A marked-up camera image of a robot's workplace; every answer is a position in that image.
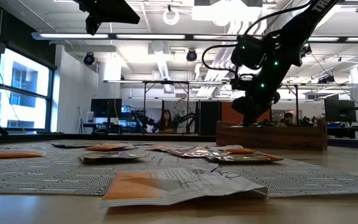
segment computer monitor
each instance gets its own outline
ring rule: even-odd
[[[324,100],[326,121],[357,122],[354,102],[351,100]]]
[[[108,117],[108,105],[111,118],[121,117],[122,99],[92,99],[91,111],[94,113],[95,118]]]

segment security camera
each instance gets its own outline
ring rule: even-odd
[[[94,59],[93,55],[94,55],[93,52],[86,53],[86,56],[84,58],[84,64],[85,65],[94,65],[95,59]]]
[[[195,49],[190,49],[187,53],[186,59],[188,62],[194,62],[197,60],[197,53]]]

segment woman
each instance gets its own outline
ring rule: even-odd
[[[161,114],[161,119],[158,122],[158,128],[160,133],[173,133],[175,125],[173,124],[171,112],[169,110],[164,110]]]

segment orange wall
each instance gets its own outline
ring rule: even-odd
[[[233,124],[242,122],[243,115],[231,108],[232,102],[222,102],[222,121],[227,121]],[[262,114],[257,122],[262,122],[264,119],[270,120],[270,109]]]

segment person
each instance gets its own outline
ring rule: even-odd
[[[292,121],[293,121],[293,114],[290,112],[287,112],[284,114],[284,118],[281,119],[280,123],[283,123],[286,126],[292,126]]]
[[[161,133],[173,133],[175,125],[173,124],[171,112],[169,110],[164,110],[161,114],[161,119],[158,122],[158,128]]]

